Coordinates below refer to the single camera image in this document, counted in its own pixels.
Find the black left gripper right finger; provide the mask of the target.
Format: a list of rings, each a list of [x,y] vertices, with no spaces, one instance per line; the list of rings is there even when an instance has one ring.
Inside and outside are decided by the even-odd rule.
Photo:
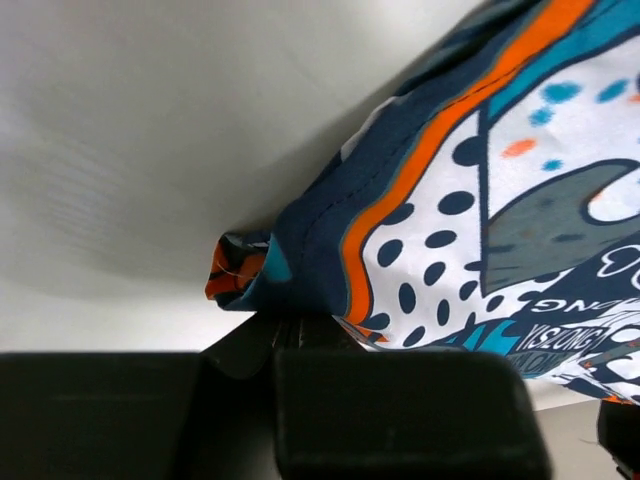
[[[203,353],[213,479],[546,479],[503,358],[365,351],[323,317],[256,314]]]

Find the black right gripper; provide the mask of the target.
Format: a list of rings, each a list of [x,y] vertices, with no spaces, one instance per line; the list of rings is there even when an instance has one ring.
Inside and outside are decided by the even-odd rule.
[[[616,471],[627,480],[639,480],[639,415],[637,405],[600,402],[598,443],[612,457]]]

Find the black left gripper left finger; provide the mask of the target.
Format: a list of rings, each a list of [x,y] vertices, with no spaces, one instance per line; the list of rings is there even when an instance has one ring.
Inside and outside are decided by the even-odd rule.
[[[4,479],[173,479],[194,353],[5,353]]]

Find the colourful patterned shorts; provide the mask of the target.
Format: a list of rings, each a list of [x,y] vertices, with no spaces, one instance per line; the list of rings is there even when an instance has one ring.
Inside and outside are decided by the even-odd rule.
[[[638,3],[485,3],[205,293],[637,404]]]

